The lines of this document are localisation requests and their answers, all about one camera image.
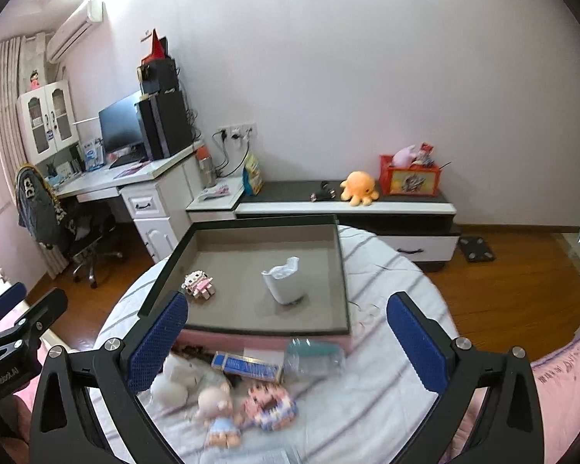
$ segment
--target red box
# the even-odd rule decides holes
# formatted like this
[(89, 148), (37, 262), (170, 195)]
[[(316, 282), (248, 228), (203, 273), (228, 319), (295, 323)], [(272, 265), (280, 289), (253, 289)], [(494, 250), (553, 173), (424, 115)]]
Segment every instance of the red box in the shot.
[(438, 167), (393, 167), (393, 155), (380, 156), (380, 178), (383, 195), (438, 195)]

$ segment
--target blue gripper pad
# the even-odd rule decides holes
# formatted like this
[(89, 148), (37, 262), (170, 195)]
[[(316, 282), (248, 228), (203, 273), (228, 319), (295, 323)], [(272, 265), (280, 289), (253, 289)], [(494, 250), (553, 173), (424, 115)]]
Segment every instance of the blue gripper pad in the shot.
[(187, 299), (177, 292), (128, 360), (127, 385), (133, 394), (150, 388), (186, 320)]
[(391, 295), (387, 302), (387, 322), (423, 386), (441, 395), (449, 383), (445, 357), (396, 294)]
[(0, 319), (3, 319), (15, 306), (26, 297), (26, 287), (15, 283), (0, 295)]

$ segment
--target cabinet door glass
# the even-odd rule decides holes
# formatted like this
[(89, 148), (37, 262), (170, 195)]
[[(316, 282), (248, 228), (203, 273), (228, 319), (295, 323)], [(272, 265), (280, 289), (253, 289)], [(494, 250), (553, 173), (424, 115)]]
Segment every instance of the cabinet door glass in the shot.
[(42, 153), (49, 149), (49, 142), (45, 134), (41, 101), (38, 97), (33, 97), (28, 101), (28, 115), (30, 116), (30, 126), (32, 127), (32, 137), (34, 138), (36, 151), (37, 153)]
[(64, 92), (62, 89), (54, 89), (54, 92), (52, 92), (52, 101), (54, 105), (54, 113), (52, 114), (54, 128), (58, 129), (62, 141), (68, 140), (73, 133), (71, 131), (71, 125), (68, 122), (67, 105), (64, 101)]

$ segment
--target white plush toy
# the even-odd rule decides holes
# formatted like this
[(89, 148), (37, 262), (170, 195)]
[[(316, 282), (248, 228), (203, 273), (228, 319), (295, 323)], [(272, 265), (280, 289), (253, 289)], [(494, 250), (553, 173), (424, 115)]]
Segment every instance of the white plush toy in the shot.
[(163, 363), (162, 373), (150, 386), (153, 403), (167, 408), (183, 406), (189, 389), (197, 386), (202, 377), (202, 368), (195, 361), (170, 353)]

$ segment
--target wall socket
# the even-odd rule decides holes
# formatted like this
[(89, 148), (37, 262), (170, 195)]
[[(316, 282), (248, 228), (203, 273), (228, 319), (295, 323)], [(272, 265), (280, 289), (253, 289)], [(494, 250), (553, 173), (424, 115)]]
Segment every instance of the wall socket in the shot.
[(252, 140), (258, 135), (258, 126), (255, 122), (224, 125), (219, 128), (219, 130), (222, 129), (227, 131), (227, 137), (231, 139), (236, 139), (237, 137), (244, 138), (248, 136), (249, 139)]

